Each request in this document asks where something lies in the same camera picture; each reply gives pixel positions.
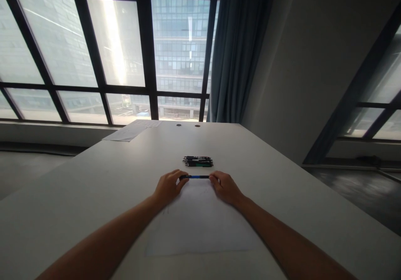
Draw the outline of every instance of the blue curtain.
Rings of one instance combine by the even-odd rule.
[[[208,121],[240,123],[272,0],[220,0]]]

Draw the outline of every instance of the pile of pens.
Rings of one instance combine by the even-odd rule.
[[[210,157],[185,156],[183,159],[188,167],[212,167],[213,160]]]

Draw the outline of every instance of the left hand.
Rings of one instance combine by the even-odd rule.
[[[167,206],[180,194],[181,189],[189,181],[189,179],[185,178],[180,180],[177,185],[175,183],[180,176],[186,175],[188,175],[188,173],[185,171],[176,169],[160,177],[159,183],[157,184],[156,190],[152,197],[161,208]]]

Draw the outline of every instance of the floor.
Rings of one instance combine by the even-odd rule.
[[[71,158],[71,156],[0,151],[0,201]]]
[[[401,236],[401,183],[374,171],[305,169]],[[401,178],[401,173],[392,173],[392,175]]]

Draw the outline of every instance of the white paper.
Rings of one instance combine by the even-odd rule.
[[[136,126],[158,127],[160,123],[162,123],[161,120],[137,119],[134,122],[130,123],[130,125],[134,124]]]
[[[137,119],[134,122],[124,126],[122,129],[115,131],[111,135],[108,135],[102,140],[129,142],[148,127],[158,127],[160,123],[162,123],[161,120]]]
[[[244,217],[217,198],[208,179],[190,179],[158,218],[146,256],[249,250],[260,243]]]
[[[138,126],[125,126],[122,129],[115,131],[111,135],[103,138],[102,140],[112,140],[112,141],[125,141],[129,142],[142,133],[147,127],[138,127]]]

